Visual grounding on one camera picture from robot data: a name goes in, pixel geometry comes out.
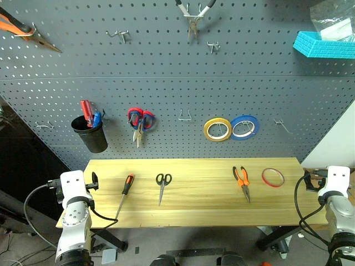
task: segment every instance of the orange-handled pliers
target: orange-handled pliers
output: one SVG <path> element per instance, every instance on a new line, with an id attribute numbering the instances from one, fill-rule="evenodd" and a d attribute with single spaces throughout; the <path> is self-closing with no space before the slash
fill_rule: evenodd
<path id="1" fill-rule="evenodd" d="M 250 203 L 250 194 L 249 194 L 249 188 L 248 188 L 248 185 L 250 183 L 248 180 L 248 173 L 246 172 L 246 170 L 243 166 L 241 166 L 240 169 L 242 170 L 242 173 L 243 173 L 243 179 L 238 175 L 237 168 L 235 166 L 233 166 L 233 175 L 234 175 L 234 178 L 237 180 L 238 185 L 242 188 L 246 199 Z"/>
<path id="2" fill-rule="evenodd" d="M 45 39 L 43 39 L 42 35 L 39 33 L 38 29 L 36 29 L 33 23 L 33 28 L 26 24 L 23 24 L 22 22 L 15 19 L 12 15 L 10 15 L 2 7 L 0 7 L 0 17 L 5 20 L 0 21 L 0 29 L 12 32 L 13 34 L 15 34 L 15 36 L 21 37 L 24 40 L 32 40 L 37 44 L 40 44 L 40 46 L 48 47 L 58 53 L 62 52 L 57 47 L 51 45 Z"/>

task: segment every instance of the red scissors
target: red scissors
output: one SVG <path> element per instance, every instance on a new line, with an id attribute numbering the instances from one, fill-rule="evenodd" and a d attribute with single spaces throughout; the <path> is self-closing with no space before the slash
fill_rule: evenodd
<path id="1" fill-rule="evenodd" d="M 143 111 L 141 108 L 133 107 L 127 112 L 128 123 L 134 128 L 133 142 L 137 142 L 137 148 L 141 143 L 142 132 L 151 129 L 154 124 L 155 116 L 149 111 Z"/>

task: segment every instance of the pegboard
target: pegboard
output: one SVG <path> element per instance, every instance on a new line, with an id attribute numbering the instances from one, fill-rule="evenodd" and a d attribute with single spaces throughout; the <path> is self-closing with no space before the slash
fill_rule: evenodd
<path id="1" fill-rule="evenodd" d="M 198 1 L 190 13 L 198 12 Z M 309 6 L 319 1 L 219 1 L 188 42 L 187 20 L 174 0 L 156 2 L 14 1 L 1 6 L 34 22 L 63 54 L 1 32 L 1 95 L 71 169 L 90 158 L 287 157 L 300 161 L 354 96 L 353 60 L 311 59 L 292 48 L 299 30 L 314 30 Z M 123 44 L 106 30 L 128 30 Z M 219 42 L 210 54 L 208 42 Z M 81 99 L 106 112 L 109 147 L 91 154 L 70 127 Z M 157 117 L 132 143 L 129 107 Z M 192 120 L 178 120 L 190 108 Z M 211 142 L 203 124 L 251 114 L 261 128 L 246 141 Z M 288 134 L 273 119 L 283 119 Z M 36 121 L 54 125 L 37 129 Z"/>

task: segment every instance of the hanging pliers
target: hanging pliers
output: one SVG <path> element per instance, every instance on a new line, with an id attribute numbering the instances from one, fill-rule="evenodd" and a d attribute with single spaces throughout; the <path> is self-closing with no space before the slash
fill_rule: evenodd
<path id="1" fill-rule="evenodd" d="M 216 0 L 211 0 L 210 3 L 208 3 L 208 5 L 206 5 L 206 7 L 200 12 L 200 14 L 196 15 L 196 16 L 192 16 L 190 15 L 190 13 L 186 10 L 186 8 L 184 7 L 184 5 L 182 4 L 181 0 L 175 0 L 176 5 L 180 8 L 180 10 L 182 11 L 182 13 L 184 14 L 184 17 L 186 17 L 189 21 L 189 33 L 187 35 L 187 39 L 190 39 L 190 34 L 191 32 L 194 32 L 195 35 L 195 39 L 197 40 L 197 23 L 199 21 L 200 18 L 203 18 L 204 15 L 206 14 L 206 12 L 213 7 L 213 5 L 215 4 Z"/>
<path id="2" fill-rule="evenodd" d="M 21 37 L 24 40 L 31 40 L 36 42 L 36 44 L 40 44 L 40 46 L 48 47 L 52 50 L 55 50 L 58 53 L 62 51 L 57 47 L 48 43 L 42 35 L 39 33 L 38 29 L 35 27 L 34 23 L 32 23 L 33 28 L 23 24 L 22 22 L 15 19 L 12 15 L 10 15 L 5 9 L 0 7 L 0 17 L 5 20 L 0 21 L 0 29 L 6 30 L 15 34 L 16 37 Z"/>

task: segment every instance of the tape roll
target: tape roll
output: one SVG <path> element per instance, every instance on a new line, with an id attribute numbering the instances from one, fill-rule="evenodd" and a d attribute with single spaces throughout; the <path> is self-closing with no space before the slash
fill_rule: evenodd
<path id="1" fill-rule="evenodd" d="M 247 128 L 247 133 L 237 134 L 234 132 L 234 129 L 239 124 L 245 124 Z M 252 115 L 241 115 L 234 118 L 231 121 L 232 125 L 232 139 L 234 140 L 246 140 L 253 137 L 259 130 L 259 122 L 257 121 L 255 116 Z"/>
<path id="2" fill-rule="evenodd" d="M 274 173 L 277 173 L 278 176 L 280 177 L 281 182 L 278 183 L 278 184 L 275 184 L 275 183 L 271 183 L 270 181 L 268 181 L 268 180 L 266 179 L 266 177 L 265 177 L 265 172 L 266 172 L 266 171 L 272 171 L 272 172 L 274 172 Z M 283 176 L 283 174 L 282 174 L 279 170 L 274 169 L 274 168 L 265 168 L 265 169 L 262 171 L 262 173 L 261 173 L 261 178 L 264 180 L 264 182 L 265 182 L 267 185 L 269 185 L 269 186 L 271 186 L 271 187 L 281 187 L 281 186 L 283 185 L 283 183 L 285 182 L 285 177 Z"/>
<path id="3" fill-rule="evenodd" d="M 227 128 L 227 132 L 225 134 L 223 134 L 222 136 L 218 136 L 218 137 L 212 136 L 209 133 L 209 130 L 210 130 L 212 125 L 218 125 L 218 124 L 224 125 Z M 210 119 L 209 121 L 207 121 L 205 123 L 204 134 L 205 134 L 205 137 L 208 140 L 211 140 L 211 141 L 223 141 L 223 140 L 228 139 L 230 137 L 230 135 L 232 134 L 232 125 L 227 119 L 224 119 L 224 118 L 221 118 L 221 117 L 216 117 L 216 118 Z"/>

